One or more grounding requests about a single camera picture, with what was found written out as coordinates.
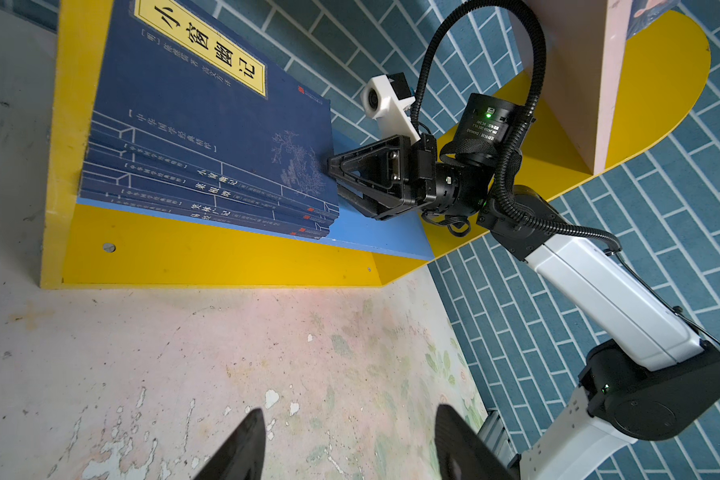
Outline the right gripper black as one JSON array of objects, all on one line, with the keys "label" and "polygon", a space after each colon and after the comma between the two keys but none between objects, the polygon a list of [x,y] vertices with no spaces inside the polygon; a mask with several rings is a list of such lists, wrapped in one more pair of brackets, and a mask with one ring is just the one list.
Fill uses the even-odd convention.
[{"label": "right gripper black", "polygon": [[486,196],[486,170],[438,159],[433,136],[397,135],[331,157],[339,195],[367,218],[419,212],[432,225],[468,225]]}]

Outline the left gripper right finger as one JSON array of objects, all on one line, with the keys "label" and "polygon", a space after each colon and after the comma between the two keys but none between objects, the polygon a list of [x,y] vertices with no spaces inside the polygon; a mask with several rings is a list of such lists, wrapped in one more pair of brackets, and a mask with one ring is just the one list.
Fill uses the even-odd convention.
[{"label": "left gripper right finger", "polygon": [[443,479],[513,479],[509,470],[450,405],[440,404],[437,408],[434,441]]}]

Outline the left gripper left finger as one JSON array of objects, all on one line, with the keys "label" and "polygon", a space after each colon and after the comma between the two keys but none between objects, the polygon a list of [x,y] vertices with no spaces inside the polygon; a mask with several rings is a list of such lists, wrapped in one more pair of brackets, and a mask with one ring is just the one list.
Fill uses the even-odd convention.
[{"label": "left gripper left finger", "polygon": [[267,431],[260,408],[252,409],[204,464],[195,480],[260,480]]}]

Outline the blue book yellow label Yijing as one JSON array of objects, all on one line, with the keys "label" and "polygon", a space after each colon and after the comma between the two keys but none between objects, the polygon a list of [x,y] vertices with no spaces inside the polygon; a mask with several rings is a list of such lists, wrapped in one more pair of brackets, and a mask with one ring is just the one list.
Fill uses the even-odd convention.
[{"label": "blue book yellow label Yijing", "polygon": [[184,216],[212,223],[264,230],[319,240],[330,231],[311,220],[292,219],[272,210],[231,201],[221,206],[213,200],[187,200],[141,189],[109,185],[82,187],[79,197],[142,210]]}]

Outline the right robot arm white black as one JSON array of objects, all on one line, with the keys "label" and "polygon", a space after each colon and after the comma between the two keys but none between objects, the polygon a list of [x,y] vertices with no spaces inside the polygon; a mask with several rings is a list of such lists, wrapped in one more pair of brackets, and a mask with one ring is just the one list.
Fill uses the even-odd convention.
[{"label": "right robot arm white black", "polygon": [[543,29],[525,3],[502,3],[530,38],[525,102],[472,94],[443,146],[421,124],[442,40],[480,8],[466,1],[440,24],[415,88],[403,74],[368,82],[363,105],[382,139],[330,158],[327,172],[340,196],[368,218],[417,212],[457,237],[473,226],[487,229],[608,333],[588,353],[565,409],[509,463],[451,406],[440,405],[436,413],[435,449],[445,479],[583,479],[628,445],[677,436],[720,399],[720,341],[651,289],[623,259],[612,233],[567,222],[533,189],[516,183],[547,60]]}]

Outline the floral table mat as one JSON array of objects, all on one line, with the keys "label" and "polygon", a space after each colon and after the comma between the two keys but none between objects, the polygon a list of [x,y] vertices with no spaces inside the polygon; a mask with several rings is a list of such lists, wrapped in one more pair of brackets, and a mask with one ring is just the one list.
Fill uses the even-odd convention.
[{"label": "floral table mat", "polygon": [[190,479],[264,412],[268,479],[432,479],[484,403],[427,269],[381,289],[44,290],[54,36],[0,9],[0,479]]}]

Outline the yellow shelf with coloured boards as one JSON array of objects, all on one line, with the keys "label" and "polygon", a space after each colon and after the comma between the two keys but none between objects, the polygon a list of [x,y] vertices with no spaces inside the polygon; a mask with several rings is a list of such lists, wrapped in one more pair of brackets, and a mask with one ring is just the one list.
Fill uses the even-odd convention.
[{"label": "yellow shelf with coloured boards", "polygon": [[[381,287],[458,248],[447,231],[403,216],[344,212],[307,242],[77,202],[112,5],[66,1],[59,14],[40,284],[56,288]],[[645,152],[691,111],[710,66],[708,41],[669,12],[626,43],[608,155],[583,160],[545,98],[518,180],[554,199]]]}]

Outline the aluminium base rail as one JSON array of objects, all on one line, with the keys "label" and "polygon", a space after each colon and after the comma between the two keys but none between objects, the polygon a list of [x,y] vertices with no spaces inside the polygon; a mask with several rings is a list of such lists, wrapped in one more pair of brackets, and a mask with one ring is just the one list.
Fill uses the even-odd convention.
[{"label": "aluminium base rail", "polygon": [[497,409],[487,411],[487,417],[478,432],[478,437],[505,467],[512,464],[517,450]]}]

